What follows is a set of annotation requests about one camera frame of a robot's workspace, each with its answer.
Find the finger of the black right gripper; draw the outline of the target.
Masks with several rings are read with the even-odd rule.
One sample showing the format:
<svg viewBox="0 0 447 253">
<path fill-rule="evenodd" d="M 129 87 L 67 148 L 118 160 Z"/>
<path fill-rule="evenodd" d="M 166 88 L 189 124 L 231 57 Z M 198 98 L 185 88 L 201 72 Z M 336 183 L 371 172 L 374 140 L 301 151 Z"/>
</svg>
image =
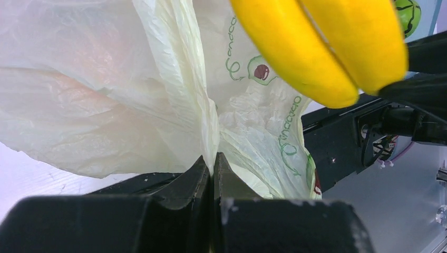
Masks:
<svg viewBox="0 0 447 253">
<path fill-rule="evenodd" d="M 409 71 L 420 75 L 389 84 L 378 96 L 446 122 L 446 31 L 407 43 Z"/>
</svg>

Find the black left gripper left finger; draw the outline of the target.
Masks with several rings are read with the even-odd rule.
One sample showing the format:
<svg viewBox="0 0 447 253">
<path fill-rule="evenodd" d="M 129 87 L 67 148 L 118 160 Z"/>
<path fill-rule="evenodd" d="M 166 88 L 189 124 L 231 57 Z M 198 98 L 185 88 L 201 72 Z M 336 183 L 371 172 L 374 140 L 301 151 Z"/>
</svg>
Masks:
<svg viewBox="0 0 447 253">
<path fill-rule="evenodd" d="M 202 158 L 153 194 L 38 196 L 1 224 L 1 252 L 209 252 Z"/>
</svg>

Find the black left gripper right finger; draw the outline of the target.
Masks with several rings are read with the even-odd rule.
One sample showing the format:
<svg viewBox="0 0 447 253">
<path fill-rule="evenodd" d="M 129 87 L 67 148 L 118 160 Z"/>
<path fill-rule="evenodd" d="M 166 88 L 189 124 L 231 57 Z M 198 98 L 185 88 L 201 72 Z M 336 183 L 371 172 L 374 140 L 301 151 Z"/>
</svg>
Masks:
<svg viewBox="0 0 447 253">
<path fill-rule="evenodd" d="M 354 208 L 341 201 L 264 199 L 217 153 L 215 252 L 374 252 Z"/>
</svg>

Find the yellow fake banana bunch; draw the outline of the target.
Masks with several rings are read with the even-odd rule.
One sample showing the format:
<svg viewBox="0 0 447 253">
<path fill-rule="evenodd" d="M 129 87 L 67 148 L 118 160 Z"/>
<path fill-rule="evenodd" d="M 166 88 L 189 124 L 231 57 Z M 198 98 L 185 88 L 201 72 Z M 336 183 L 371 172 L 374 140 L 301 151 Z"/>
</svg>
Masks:
<svg viewBox="0 0 447 253">
<path fill-rule="evenodd" d="M 276 74 L 328 108 L 402 80 L 408 49 L 392 1 L 232 1 Z"/>
</svg>

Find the light green plastic bag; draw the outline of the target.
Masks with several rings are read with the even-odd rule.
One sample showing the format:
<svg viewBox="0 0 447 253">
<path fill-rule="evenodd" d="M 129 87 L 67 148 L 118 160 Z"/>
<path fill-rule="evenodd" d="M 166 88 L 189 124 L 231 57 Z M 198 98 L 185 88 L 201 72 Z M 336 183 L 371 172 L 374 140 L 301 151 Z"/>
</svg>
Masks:
<svg viewBox="0 0 447 253">
<path fill-rule="evenodd" d="M 263 198 L 320 199 L 309 102 L 228 1 L 1 1 L 1 142 L 68 172 L 182 173 L 222 152 Z"/>
</svg>

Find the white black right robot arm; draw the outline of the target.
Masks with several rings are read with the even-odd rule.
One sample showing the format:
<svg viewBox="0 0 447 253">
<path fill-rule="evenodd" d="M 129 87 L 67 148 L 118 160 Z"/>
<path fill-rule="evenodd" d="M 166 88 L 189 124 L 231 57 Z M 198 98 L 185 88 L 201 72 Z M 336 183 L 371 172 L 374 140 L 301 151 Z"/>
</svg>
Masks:
<svg viewBox="0 0 447 253">
<path fill-rule="evenodd" d="M 379 91 L 388 104 L 357 119 L 361 164 L 371 166 L 386 146 L 373 152 L 385 135 L 410 137 L 413 142 L 446 145 L 446 32 L 407 44 L 411 78 Z"/>
</svg>

